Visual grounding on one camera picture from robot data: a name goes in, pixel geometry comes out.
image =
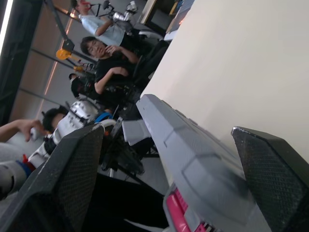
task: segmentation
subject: white shirt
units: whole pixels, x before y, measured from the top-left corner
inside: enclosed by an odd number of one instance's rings
[[[79,15],[82,21],[83,27],[95,36],[95,33],[99,27],[105,24],[106,21],[95,17],[94,15]],[[111,25],[107,28],[100,36],[96,38],[106,45],[116,45],[119,46],[124,38],[125,32],[117,25]]]

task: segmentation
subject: white robot part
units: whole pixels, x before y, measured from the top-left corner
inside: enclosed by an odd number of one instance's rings
[[[17,161],[0,163],[0,200],[19,190],[26,179],[27,174]]]

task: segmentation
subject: black hair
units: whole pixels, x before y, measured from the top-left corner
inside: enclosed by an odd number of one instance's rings
[[[84,37],[82,39],[81,51],[88,56],[91,56],[91,54],[88,52],[88,43],[91,42],[91,41],[94,41],[94,40],[97,40],[97,39],[93,36],[87,36],[87,37]]]
[[[76,76],[75,73],[71,73],[71,74],[69,75],[69,79],[71,80],[71,79],[73,78],[74,75]]]
[[[52,125],[54,118],[58,114],[66,115],[68,114],[68,112],[69,111],[64,106],[60,106],[58,109],[57,108],[50,109],[46,113],[42,112],[44,129],[49,132],[54,132],[55,128]]]

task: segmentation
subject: light strip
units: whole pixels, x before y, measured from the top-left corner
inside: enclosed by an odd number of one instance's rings
[[[8,0],[6,4],[5,14],[4,14],[3,23],[2,23],[1,32],[0,32],[0,55],[2,52],[2,48],[3,48],[6,30],[9,24],[12,5],[13,5],[13,0]]]

